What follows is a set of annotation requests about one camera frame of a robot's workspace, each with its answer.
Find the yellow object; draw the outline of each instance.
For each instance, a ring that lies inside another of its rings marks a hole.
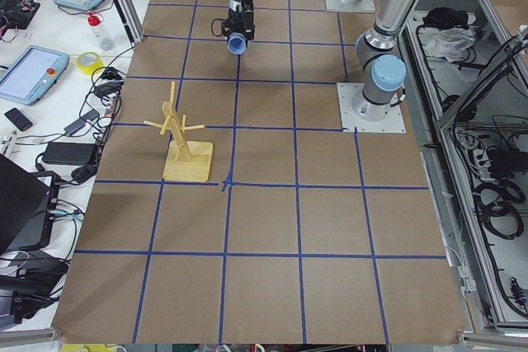
[[[117,344],[64,344],[62,352],[113,352]]]
[[[96,70],[102,72],[105,64],[102,62],[101,57],[98,53],[82,53],[77,57],[75,64],[81,69],[81,72],[91,76]]]
[[[207,181],[213,157],[213,144],[211,142],[187,141],[185,131],[189,129],[202,129],[205,125],[186,126],[186,116],[183,115],[180,123],[177,112],[174,110],[174,96],[176,83],[171,85],[171,98],[162,104],[165,115],[163,124],[153,121],[144,121],[146,125],[160,128],[164,135],[169,129],[174,136],[168,150],[163,179],[166,181]]]

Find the plastic bottle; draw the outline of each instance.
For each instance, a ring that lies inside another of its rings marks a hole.
[[[102,25],[102,21],[93,12],[88,12],[88,25],[92,28],[93,35],[96,36],[101,49],[108,51],[116,46]]]

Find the tape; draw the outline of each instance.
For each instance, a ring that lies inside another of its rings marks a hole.
[[[81,69],[81,72],[90,76],[98,69],[98,72],[102,72],[102,68],[105,66],[99,54],[92,52],[80,54],[75,64]]]

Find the blue joint cap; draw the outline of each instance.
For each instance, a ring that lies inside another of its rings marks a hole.
[[[372,80],[380,90],[385,92],[398,90],[406,74],[405,63],[394,55],[382,55],[374,61],[372,66]]]
[[[248,43],[244,35],[238,32],[234,32],[231,35],[229,35],[228,49],[229,51],[231,51],[231,53],[235,55],[244,54],[247,47],[248,47]]]

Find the white mounting plate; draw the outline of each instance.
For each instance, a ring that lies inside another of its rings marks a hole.
[[[375,12],[373,0],[361,0],[358,3],[347,4],[338,0],[325,0],[327,12]]]
[[[339,110],[341,124],[346,132],[374,132],[378,134],[405,134],[405,123],[399,106],[391,107],[387,116],[381,121],[367,121],[356,115],[352,109],[352,99],[363,89],[365,84],[358,82],[339,82],[337,94],[339,96]],[[394,95],[392,102],[398,98]]]

